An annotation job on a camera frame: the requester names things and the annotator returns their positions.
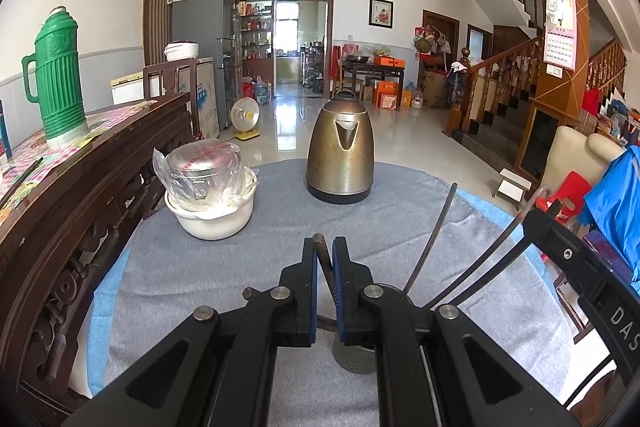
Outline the white electric fan heater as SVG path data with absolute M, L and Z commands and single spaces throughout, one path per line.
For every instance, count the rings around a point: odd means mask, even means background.
M 230 119 L 235 139 L 247 141 L 258 137 L 259 114 L 260 108 L 254 98 L 240 98 L 233 104 Z

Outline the dark carved wooden sideboard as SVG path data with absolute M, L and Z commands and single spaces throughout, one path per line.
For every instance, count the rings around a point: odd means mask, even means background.
M 190 98 L 153 98 L 54 167 L 1 225 L 1 381 L 40 424 L 86 402 L 70 387 L 93 293 L 164 188 L 152 166 L 193 139 Z

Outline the dark wooden side table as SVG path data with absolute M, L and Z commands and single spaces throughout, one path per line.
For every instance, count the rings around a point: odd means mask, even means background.
M 340 88 L 349 89 L 356 94 L 360 101 L 364 100 L 364 89 L 370 84 L 373 89 L 372 102 L 381 104 L 383 95 L 395 95 L 394 109 L 402 106 L 402 92 L 405 88 L 405 67 L 397 65 L 390 58 L 382 64 L 378 62 L 346 61 L 340 66 Z

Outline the small white step stool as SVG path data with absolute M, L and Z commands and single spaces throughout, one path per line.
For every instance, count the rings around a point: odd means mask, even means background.
M 508 168 L 502 168 L 499 176 L 500 181 L 495 196 L 507 200 L 516 208 L 520 208 L 526 193 L 532 188 L 532 182 Z

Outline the grey refrigerator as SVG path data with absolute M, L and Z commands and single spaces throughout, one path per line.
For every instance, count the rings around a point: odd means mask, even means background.
M 241 93 L 240 22 L 235 0 L 167 0 L 171 40 L 198 44 L 198 56 L 211 58 L 218 124 L 230 127 L 230 110 Z

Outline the green thermos flask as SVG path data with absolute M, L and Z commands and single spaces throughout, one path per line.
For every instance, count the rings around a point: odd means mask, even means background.
M 57 150 L 89 132 L 77 49 L 78 23 L 66 7 L 54 8 L 22 58 L 27 101 L 39 108 L 47 146 Z

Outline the wooden stair railing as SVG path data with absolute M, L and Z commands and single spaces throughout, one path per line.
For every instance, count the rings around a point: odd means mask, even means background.
M 451 138 L 456 133 L 471 133 L 480 124 L 490 124 L 498 106 L 514 98 L 532 101 L 559 119 L 578 121 L 582 101 L 570 96 L 597 89 L 601 98 L 624 89 L 627 59 L 620 40 L 614 38 L 591 55 L 586 78 L 577 79 L 571 72 L 552 77 L 542 60 L 544 37 L 529 39 L 463 72 L 463 91 L 449 109 L 442 130 Z

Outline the white cardboard appliance box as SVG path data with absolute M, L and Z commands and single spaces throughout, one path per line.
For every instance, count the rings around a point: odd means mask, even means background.
M 190 58 L 188 64 L 179 69 L 178 92 L 189 95 L 193 134 L 197 138 L 217 139 L 219 121 L 213 60 Z

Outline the red plastic chair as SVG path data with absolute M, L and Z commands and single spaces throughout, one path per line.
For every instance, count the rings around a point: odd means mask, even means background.
M 576 218 L 585 204 L 584 198 L 591 191 L 592 185 L 578 172 L 570 171 L 560 187 L 550 196 L 537 197 L 535 206 L 547 211 L 553 204 L 562 204 L 555 220 L 566 225 L 570 219 Z

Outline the cream upholstered chair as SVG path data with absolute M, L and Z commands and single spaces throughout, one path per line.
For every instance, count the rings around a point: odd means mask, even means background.
M 596 186 L 608 165 L 624 152 L 623 147 L 603 135 L 584 135 L 571 127 L 560 126 L 555 130 L 540 184 L 555 191 L 568 174 L 575 171 L 591 186 Z

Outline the golden electric kettle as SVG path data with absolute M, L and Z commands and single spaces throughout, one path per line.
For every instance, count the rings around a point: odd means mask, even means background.
M 330 204 L 366 199 L 373 184 L 374 140 L 370 116 L 349 90 L 337 91 L 322 106 L 307 156 L 308 192 Z

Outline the blue plastic bag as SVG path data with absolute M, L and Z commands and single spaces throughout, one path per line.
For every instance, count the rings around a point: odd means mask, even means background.
M 597 228 L 631 269 L 630 285 L 639 291 L 639 147 L 629 145 L 606 168 L 584 197 L 578 220 Z

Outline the dark grey utensil holder cylinder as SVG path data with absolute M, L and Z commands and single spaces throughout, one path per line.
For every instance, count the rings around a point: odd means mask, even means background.
M 335 336 L 332 353 L 336 363 L 349 373 L 367 375 L 376 372 L 375 352 L 372 349 L 346 346 Z

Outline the grey table cloth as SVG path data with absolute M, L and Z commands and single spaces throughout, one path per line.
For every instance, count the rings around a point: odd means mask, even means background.
M 299 262 L 305 239 L 322 234 L 317 261 L 317 310 L 336 320 L 338 271 L 332 243 L 344 236 L 349 257 L 375 284 L 402 291 L 433 235 L 450 185 L 425 172 L 376 164 L 372 191 L 361 202 L 332 205 L 306 187 L 306 160 L 257 168 L 254 208 L 241 231 L 218 241 L 198 239 L 166 206 L 142 220 L 94 297 L 88 372 L 96 395 L 142 357 L 188 312 L 209 305 L 220 313 L 243 306 L 242 291 L 276 286 L 281 270 Z M 457 189 L 435 245 L 408 291 L 426 305 L 498 239 L 513 216 Z M 570 373 L 570 330 L 532 245 L 460 306 L 555 398 Z M 334 332 L 310 349 L 281 348 L 269 426 L 377 426 L 374 374 L 349 372 L 334 358 Z

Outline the wall calendar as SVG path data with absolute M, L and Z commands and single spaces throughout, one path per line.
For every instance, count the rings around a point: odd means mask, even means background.
M 561 79 L 566 70 L 574 72 L 576 53 L 576 0 L 546 0 L 544 7 L 546 73 Z

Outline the white bowl with plastic wrap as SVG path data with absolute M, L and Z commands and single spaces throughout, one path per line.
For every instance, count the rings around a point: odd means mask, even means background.
M 237 145 L 207 139 L 167 155 L 154 150 L 152 165 L 165 189 L 166 206 L 190 235 L 220 241 L 250 221 L 258 180 L 243 164 Z

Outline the framed wall picture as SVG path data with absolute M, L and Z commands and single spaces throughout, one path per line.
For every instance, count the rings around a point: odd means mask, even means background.
M 393 28 L 394 2 L 369 0 L 369 25 L 386 29 Z

